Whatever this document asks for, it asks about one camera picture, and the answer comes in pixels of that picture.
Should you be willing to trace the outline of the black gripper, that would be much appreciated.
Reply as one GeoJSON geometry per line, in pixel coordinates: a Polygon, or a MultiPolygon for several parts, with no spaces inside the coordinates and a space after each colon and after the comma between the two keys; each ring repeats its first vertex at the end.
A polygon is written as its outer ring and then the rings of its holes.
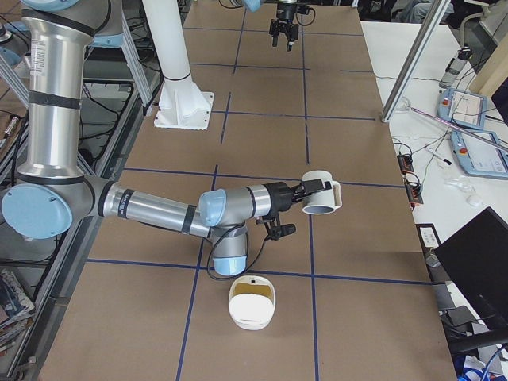
{"type": "Polygon", "coordinates": [[[333,185],[323,179],[303,180],[296,187],[286,183],[266,183],[265,188],[270,197],[271,207],[265,215],[267,219],[276,218],[279,213],[288,211],[293,203],[303,202],[306,205],[332,205],[333,185]]]}
{"type": "Polygon", "coordinates": [[[293,24],[294,16],[298,8],[297,0],[277,1],[275,19],[271,19],[269,35],[272,38],[272,47],[278,45],[279,23],[286,24],[287,51],[290,52],[294,43],[298,40],[298,25],[293,24]]]}

